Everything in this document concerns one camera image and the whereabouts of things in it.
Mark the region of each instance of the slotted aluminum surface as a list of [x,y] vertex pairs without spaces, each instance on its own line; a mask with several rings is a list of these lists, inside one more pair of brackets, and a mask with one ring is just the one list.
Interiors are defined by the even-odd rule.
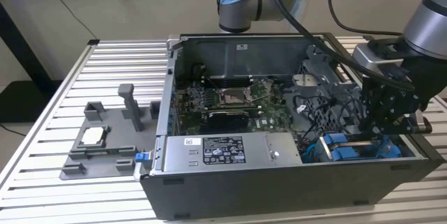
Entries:
[[[350,53],[354,45],[365,42],[361,37],[337,39]],[[117,86],[133,83],[134,98],[141,106],[147,106],[159,99],[165,62],[163,41],[101,41],[97,46],[86,47],[0,175],[0,223],[161,223],[130,176],[61,181],[58,173],[81,126],[83,104],[102,101],[106,108],[123,107],[115,96]],[[441,99],[430,100],[424,116],[433,125],[426,139],[447,159],[447,105]],[[442,223],[447,164],[422,181],[401,184],[374,206],[176,223],[210,220],[212,223]]]

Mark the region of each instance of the open computer tower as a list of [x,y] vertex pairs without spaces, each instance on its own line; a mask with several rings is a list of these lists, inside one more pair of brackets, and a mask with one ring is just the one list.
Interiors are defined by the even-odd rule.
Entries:
[[421,135],[358,133],[361,76],[300,35],[169,46],[153,163],[137,166],[158,219],[370,205],[441,164]]

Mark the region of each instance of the black pole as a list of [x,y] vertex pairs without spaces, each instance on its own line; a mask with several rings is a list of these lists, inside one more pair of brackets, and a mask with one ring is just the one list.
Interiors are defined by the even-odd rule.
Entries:
[[55,90],[55,86],[50,81],[47,73],[45,72],[1,3],[0,36],[18,63],[25,69],[25,72],[27,73],[37,89],[43,95],[51,95]]

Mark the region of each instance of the motherboard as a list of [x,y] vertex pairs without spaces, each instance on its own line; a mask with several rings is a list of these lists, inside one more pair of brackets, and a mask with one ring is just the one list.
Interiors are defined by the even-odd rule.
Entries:
[[268,131],[296,136],[280,84],[273,79],[250,79],[246,87],[228,88],[206,82],[212,87],[190,82],[176,91],[182,135]]

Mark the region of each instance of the white wall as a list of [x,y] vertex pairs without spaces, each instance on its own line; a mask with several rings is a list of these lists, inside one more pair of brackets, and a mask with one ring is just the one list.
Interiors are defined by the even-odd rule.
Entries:
[[[401,32],[421,0],[332,0],[334,14],[352,28]],[[354,35],[330,18],[326,0],[306,0],[302,25],[309,31]]]
[[[218,32],[214,0],[63,0],[99,39],[162,39],[168,34]],[[58,0],[0,0],[53,79],[67,73],[91,36]],[[333,0],[342,22],[401,30],[420,0]],[[346,35],[332,22],[326,0],[308,0],[309,31]],[[252,32],[286,32],[281,22],[252,23]],[[0,85],[26,79],[0,41]]]
[[[51,78],[67,73],[91,36],[58,0],[0,0]],[[216,0],[63,0],[99,39],[163,39],[218,32]],[[288,31],[285,22],[257,22],[252,32]],[[26,79],[0,42],[0,85]]]

